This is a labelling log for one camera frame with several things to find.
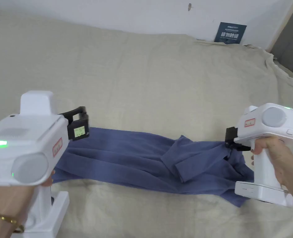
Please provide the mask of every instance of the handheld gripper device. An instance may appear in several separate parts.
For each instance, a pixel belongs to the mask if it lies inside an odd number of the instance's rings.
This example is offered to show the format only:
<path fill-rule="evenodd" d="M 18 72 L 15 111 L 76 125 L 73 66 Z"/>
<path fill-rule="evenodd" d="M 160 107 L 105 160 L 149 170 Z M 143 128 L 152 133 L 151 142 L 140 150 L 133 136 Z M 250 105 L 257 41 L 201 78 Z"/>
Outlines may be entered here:
<path fill-rule="evenodd" d="M 248 151 L 254 149 L 257 138 L 270 136 L 278 136 L 287 145 L 293 144 L 292 108 L 272 103 L 246 108 L 237 126 L 227 128 L 225 142 L 228 148 Z M 235 193 L 282 206 L 293 205 L 292 195 L 276 179 L 268 149 L 254 155 L 254 182 L 237 181 Z"/>
<path fill-rule="evenodd" d="M 89 136 L 88 120 L 85 107 L 57 114 L 52 92 L 23 94 L 20 113 L 0 121 L 0 186 L 45 182 L 69 141 Z M 56 237 L 68 204 L 68 192 L 51 193 L 50 187 L 37 186 L 25 233 L 11 238 Z"/>

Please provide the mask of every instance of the gold bracelet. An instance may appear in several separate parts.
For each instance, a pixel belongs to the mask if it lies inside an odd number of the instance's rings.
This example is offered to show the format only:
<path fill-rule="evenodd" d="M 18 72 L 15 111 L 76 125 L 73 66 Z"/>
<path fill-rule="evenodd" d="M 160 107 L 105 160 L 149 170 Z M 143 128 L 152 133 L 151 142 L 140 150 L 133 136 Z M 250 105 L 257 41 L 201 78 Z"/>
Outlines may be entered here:
<path fill-rule="evenodd" d="M 16 228 L 15 228 L 13 233 L 24 233 L 25 227 L 23 225 L 18 224 L 17 221 L 15 220 L 15 217 L 3 216 L 3 215 L 0 214 L 0 219 L 2 221 L 11 223 L 11 224 L 16 226 Z"/>

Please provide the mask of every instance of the white wall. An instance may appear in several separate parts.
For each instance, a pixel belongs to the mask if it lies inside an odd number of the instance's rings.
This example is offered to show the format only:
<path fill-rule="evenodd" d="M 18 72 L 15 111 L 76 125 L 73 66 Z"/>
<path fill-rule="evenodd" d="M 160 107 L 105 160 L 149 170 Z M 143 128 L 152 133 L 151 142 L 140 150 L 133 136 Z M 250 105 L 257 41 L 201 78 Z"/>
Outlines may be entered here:
<path fill-rule="evenodd" d="M 267 49 L 293 0 L 0 0 L 0 8 L 137 33 L 213 41 L 220 22 L 247 25 L 242 44 Z"/>

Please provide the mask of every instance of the device base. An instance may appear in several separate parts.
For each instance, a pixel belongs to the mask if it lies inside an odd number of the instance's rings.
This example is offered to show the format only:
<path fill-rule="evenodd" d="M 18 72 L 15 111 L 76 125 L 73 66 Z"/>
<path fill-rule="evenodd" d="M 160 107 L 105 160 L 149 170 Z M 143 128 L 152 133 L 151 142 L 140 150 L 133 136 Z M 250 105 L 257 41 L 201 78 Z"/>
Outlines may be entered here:
<path fill-rule="evenodd" d="M 293 197 L 288 191 L 263 184 L 237 181 L 235 194 L 285 207 L 293 206 Z"/>
<path fill-rule="evenodd" d="M 47 219 L 34 227 L 26 227 L 25 233 L 13 234 L 11 238 L 55 238 L 69 205 L 68 192 L 52 193 L 54 203 Z"/>

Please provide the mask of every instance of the gripper handle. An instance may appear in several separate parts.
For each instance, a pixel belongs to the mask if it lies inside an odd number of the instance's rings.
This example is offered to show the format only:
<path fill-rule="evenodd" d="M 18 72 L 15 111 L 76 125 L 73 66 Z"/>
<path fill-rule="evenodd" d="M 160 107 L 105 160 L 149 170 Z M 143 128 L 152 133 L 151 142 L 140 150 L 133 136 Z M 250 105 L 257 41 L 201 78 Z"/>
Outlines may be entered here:
<path fill-rule="evenodd" d="M 44 222 L 51 210 L 51 187 L 37 186 L 25 223 L 26 231 Z"/>
<path fill-rule="evenodd" d="M 255 147 L 255 139 L 251 140 L 251 149 Z M 269 150 L 263 149 L 259 155 L 254 155 L 254 183 L 281 189 L 281 184 L 275 176 L 273 164 L 270 161 Z"/>

